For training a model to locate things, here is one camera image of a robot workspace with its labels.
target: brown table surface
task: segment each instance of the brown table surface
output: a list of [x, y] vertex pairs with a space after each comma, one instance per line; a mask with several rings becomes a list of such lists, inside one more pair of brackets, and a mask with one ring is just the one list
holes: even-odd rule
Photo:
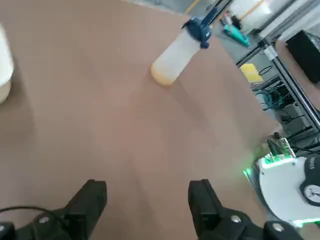
[[106, 180], [93, 239], [193, 240], [188, 184], [208, 178], [226, 207], [264, 222], [242, 171], [276, 123], [219, 41], [172, 88], [150, 76], [184, 21], [117, 0], [1, 2], [15, 73], [0, 105], [0, 207], [59, 208]]
[[305, 72], [287, 49], [285, 42], [278, 40], [275, 48], [279, 57], [283, 60], [285, 66], [308, 96], [311, 103], [320, 111], [320, 85], [314, 84], [308, 79]]

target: black cable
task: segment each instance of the black cable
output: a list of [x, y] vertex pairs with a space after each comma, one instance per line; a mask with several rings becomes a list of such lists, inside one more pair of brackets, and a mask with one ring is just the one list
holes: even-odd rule
[[259, 72], [259, 76], [262, 76], [264, 74], [266, 74], [267, 72], [269, 72], [272, 69], [272, 65], [266, 66], [265, 68], [263, 68], [260, 72]]
[[298, 119], [298, 118], [301, 118], [301, 117], [305, 117], [305, 115], [301, 115], [301, 116], [296, 116], [296, 117], [290, 117], [290, 119], [288, 121], [284, 121], [283, 123], [284, 124], [288, 124], [290, 123], [291, 121], [295, 120], [295, 119]]
[[8, 212], [8, 211], [23, 210], [23, 209], [37, 210], [37, 211], [44, 212], [44, 213], [50, 215], [54, 220], [58, 221], [63, 226], [63, 228], [65, 228], [65, 229], [68, 228], [66, 223], [62, 220], [62, 218], [57, 216], [53, 211], [42, 208], [42, 207], [38, 207], [38, 206], [9, 206], [9, 207], [5, 207], [5, 208], [0, 208], [0, 214], [4, 213], [4, 212]]
[[290, 145], [290, 147], [292, 149], [297, 149], [297, 150], [301, 150], [301, 151], [306, 151], [306, 152], [309, 152], [309, 153], [312, 153], [312, 154], [320, 154], [320, 151], [313, 151], [313, 150], [309, 150], [307, 148], [303, 148], [303, 147], [297, 147], [297, 146], [292, 146]]

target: teal object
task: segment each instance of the teal object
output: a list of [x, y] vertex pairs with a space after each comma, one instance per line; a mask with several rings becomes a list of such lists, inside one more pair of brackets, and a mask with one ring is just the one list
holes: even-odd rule
[[224, 31], [228, 36], [230, 36], [234, 40], [237, 40], [239, 43], [247, 47], [250, 46], [249, 38], [243, 35], [242, 32], [240, 32], [235, 26], [232, 25], [230, 28], [230, 25], [226, 24], [224, 25]]

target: plastic bottle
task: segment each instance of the plastic bottle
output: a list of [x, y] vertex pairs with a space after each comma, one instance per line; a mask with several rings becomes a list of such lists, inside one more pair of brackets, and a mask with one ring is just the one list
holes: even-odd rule
[[3, 103], [9, 95], [13, 72], [13, 58], [5, 30], [0, 24], [0, 104]]
[[193, 17], [183, 25], [182, 32], [151, 65], [156, 82], [171, 86], [192, 57], [200, 49], [209, 47], [207, 40], [212, 35], [209, 25], [216, 12], [213, 8], [204, 19]]

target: black box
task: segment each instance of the black box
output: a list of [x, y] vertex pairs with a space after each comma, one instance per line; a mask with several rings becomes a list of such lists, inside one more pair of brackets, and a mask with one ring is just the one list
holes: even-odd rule
[[287, 42], [287, 48], [309, 80], [320, 81], [320, 37], [304, 30]]

